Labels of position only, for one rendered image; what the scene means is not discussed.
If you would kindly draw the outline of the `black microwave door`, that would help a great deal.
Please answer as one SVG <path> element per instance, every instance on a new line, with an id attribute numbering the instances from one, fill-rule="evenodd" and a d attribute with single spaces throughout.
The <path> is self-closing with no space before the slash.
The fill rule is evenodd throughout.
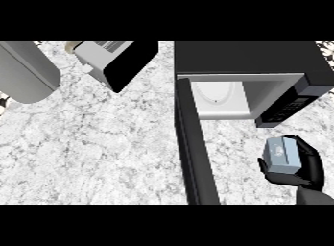
<path id="1" fill-rule="evenodd" d="M 188 79 L 178 79 L 173 83 L 173 126 L 187 202 L 190 205 L 218 205 L 219 197 Z"/>

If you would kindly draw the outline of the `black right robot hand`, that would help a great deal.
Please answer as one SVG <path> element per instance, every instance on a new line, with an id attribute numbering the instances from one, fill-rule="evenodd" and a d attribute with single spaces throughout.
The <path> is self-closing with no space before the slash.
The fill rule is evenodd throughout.
<path id="1" fill-rule="evenodd" d="M 260 157 L 257 163 L 265 179 L 275 185 L 302 186 L 306 189 L 322 191 L 324 169 L 316 149 L 297 135 L 284 135 L 279 137 L 293 138 L 296 140 L 302 168 L 294 174 L 269 172 L 263 157 Z"/>

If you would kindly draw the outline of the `pale blue milk carton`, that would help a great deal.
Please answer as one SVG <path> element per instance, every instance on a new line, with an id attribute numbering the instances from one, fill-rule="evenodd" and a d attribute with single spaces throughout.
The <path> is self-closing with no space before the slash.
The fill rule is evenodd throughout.
<path id="1" fill-rule="evenodd" d="M 269 172 L 294 174 L 302 168 L 297 144 L 293 138 L 269 138 L 266 140 L 262 157 Z"/>

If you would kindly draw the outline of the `grey rounded appliance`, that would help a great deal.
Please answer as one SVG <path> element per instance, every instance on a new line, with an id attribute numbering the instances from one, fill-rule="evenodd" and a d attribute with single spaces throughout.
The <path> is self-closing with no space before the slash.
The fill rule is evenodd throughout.
<path id="1" fill-rule="evenodd" d="M 60 71 L 32 41 L 0 41 L 0 91 L 23 104 L 57 90 Z"/>

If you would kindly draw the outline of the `black microwave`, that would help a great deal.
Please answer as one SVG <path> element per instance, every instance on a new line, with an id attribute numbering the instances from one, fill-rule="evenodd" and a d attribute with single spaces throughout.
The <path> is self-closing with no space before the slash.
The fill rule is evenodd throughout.
<path id="1" fill-rule="evenodd" d="M 176 41 L 175 79 L 188 79 L 201 120 L 251 119 L 274 128 L 334 87 L 334 71 L 312 41 Z M 229 100 L 212 105 L 194 82 L 231 82 Z"/>

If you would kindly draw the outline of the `white and black toaster oven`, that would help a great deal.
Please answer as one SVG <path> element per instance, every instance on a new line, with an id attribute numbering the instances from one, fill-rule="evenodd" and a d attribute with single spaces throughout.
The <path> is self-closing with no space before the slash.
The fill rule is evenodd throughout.
<path id="1" fill-rule="evenodd" d="M 67 41 L 64 50 L 92 70 L 89 75 L 119 93 L 159 53 L 157 41 Z"/>

